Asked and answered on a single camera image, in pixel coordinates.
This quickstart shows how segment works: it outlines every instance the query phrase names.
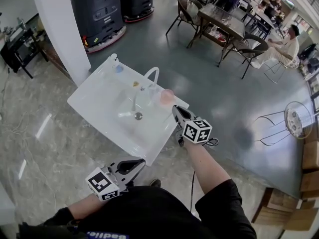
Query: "white pants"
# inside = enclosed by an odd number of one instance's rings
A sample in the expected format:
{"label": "white pants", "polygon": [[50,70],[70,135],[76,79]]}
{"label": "white pants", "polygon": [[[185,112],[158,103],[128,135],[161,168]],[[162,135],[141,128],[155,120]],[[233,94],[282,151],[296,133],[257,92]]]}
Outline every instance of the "white pants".
{"label": "white pants", "polygon": [[276,46],[280,47],[279,45],[276,45],[273,43],[268,43],[268,45],[269,45],[269,49],[265,53],[259,55],[257,57],[257,60],[255,60],[255,62],[259,63],[260,66],[271,59],[277,59],[278,61],[282,62],[284,65],[288,65],[291,63],[290,59],[286,58],[275,49]]}

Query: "black hair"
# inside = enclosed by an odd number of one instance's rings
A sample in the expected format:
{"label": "black hair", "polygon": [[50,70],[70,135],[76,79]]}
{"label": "black hair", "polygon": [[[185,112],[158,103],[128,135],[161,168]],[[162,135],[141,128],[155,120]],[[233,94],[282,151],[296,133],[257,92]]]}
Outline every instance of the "black hair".
{"label": "black hair", "polygon": [[293,29],[293,31],[295,32],[295,36],[300,35],[299,28],[298,28],[296,25],[291,25],[290,27],[291,27],[291,28]]}

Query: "white cube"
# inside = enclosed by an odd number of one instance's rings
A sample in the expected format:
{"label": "white cube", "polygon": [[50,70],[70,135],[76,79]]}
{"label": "white cube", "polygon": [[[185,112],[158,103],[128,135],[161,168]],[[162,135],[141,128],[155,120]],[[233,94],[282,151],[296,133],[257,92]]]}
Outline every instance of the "white cube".
{"label": "white cube", "polygon": [[100,168],[96,168],[85,180],[100,201],[120,194],[120,188]]}
{"label": "white cube", "polygon": [[190,120],[185,122],[183,137],[193,143],[206,142],[209,139],[212,126],[205,120]]}

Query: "sink drain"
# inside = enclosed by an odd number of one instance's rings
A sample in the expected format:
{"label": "sink drain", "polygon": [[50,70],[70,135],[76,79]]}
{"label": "sink drain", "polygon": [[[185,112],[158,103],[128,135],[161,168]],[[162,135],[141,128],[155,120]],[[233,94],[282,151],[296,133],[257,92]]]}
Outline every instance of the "sink drain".
{"label": "sink drain", "polygon": [[136,120],[141,120],[141,119],[143,118],[143,114],[141,114],[141,113],[135,113],[135,114],[134,114],[134,118],[135,118]]}

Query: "white sink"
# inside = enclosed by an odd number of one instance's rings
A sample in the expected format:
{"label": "white sink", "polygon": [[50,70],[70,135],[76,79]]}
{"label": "white sink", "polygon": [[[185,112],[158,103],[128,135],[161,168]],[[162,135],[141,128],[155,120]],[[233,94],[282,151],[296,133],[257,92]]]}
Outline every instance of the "white sink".
{"label": "white sink", "polygon": [[[123,71],[116,73],[112,65],[109,57],[72,94],[68,103],[108,139],[151,166],[176,127],[172,106],[189,105],[177,97],[169,105],[163,105],[160,102],[163,88],[156,85],[157,80],[150,95],[149,89],[140,91],[140,88],[152,84],[151,80],[122,63]],[[136,113],[143,115],[141,120],[135,118]]]}

